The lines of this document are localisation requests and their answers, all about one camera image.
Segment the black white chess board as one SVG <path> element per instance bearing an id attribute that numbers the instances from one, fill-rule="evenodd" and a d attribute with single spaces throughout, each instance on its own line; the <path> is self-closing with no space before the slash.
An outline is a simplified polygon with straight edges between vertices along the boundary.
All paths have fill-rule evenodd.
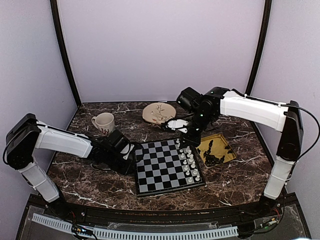
<path id="1" fill-rule="evenodd" d="M 177 138 L 141 143 L 142 149 L 135 151 L 135 185 L 138 197 L 160 195 L 185 189 L 202 187 L 206 184 L 201 168 L 196 160 L 194 147 L 190 147 L 199 169 L 201 182 L 186 184 L 178 179 L 182 172 L 175 144 Z"/>

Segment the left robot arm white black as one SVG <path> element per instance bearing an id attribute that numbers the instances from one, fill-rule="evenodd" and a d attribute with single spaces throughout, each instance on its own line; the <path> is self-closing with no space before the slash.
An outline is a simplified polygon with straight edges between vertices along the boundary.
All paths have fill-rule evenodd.
<path id="1" fill-rule="evenodd" d="M 67 218 L 71 208 L 63 201 L 64 196 L 57 185 L 34 159 L 35 149 L 104 163 L 121 175 L 130 175 L 134 171 L 136 144 L 119 130 L 114 130 L 109 136 L 92 137 L 47 125 L 28 113 L 10 130 L 5 140 L 4 164 L 21 173 L 60 218 Z"/>

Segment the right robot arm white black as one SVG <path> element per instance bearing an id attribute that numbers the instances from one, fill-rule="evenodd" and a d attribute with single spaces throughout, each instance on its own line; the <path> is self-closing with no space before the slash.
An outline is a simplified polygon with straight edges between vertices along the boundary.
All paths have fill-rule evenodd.
<path id="1" fill-rule="evenodd" d="M 301 156 L 304 131 L 299 104 L 295 101 L 283 103 L 259 99 L 223 87 L 214 87 L 206 94 L 187 87 L 176 102 L 193 114 L 190 122 L 182 128 L 181 140 L 186 146 L 198 147 L 202 132 L 220 116 L 245 119 L 281 133 L 263 200 L 255 205 L 255 213 L 266 217 L 274 210 L 274 200 L 279 197 Z"/>

